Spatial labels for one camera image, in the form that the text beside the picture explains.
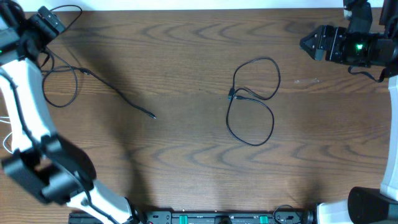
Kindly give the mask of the black cable barrel plug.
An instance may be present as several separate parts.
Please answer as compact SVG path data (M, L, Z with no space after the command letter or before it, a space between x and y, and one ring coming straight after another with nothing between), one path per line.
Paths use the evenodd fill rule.
M106 85L108 88L112 89L119 97L124 100L129 106L145 113L152 119L157 119L156 115L149 110L133 103L122 91L120 91L118 88L116 88L114 85L112 85L110 82L107 82L103 78L100 78L97 74L92 72L90 69L84 68L84 67L76 67L70 65L66 60L58 56L56 53L54 53L52 50L50 50L48 47L46 47L43 51L41 51L42 54L46 55L45 60L43 61L43 64L40 66L40 71L42 73L43 79L42 79L42 93L44 96L45 101L55 107L55 108L65 108L69 105L71 105L77 98L78 96L78 89L79 89L79 82L78 82L78 77L76 72L79 71L82 74L92 76L93 78L97 79L100 81L102 84ZM47 81L48 77L51 76L51 74L54 73L65 73L65 72L71 72L73 75L74 79L74 92L72 94L72 97L70 100L63 104L63 105L58 105L47 97L47 94L45 92L45 82Z

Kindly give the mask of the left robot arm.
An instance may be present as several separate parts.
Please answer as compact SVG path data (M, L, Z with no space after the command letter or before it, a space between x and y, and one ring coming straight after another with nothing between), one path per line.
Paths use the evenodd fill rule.
M46 7L26 17L18 3L1 2L1 91L13 137L2 168L42 203L77 208L103 223L134 223L128 199L97 179L87 154L59 135L50 117L37 59L63 32Z

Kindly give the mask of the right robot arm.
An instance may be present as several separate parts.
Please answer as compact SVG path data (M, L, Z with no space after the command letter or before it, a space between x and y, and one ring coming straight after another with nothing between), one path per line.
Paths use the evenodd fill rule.
M379 18L383 32L371 31L369 1L344 1L347 27L322 25L300 40L300 48L314 60L348 66L351 75L387 82L391 106L384 175L379 188L353 187L348 197L323 202L302 217L302 223L397 223L397 1L385 0Z

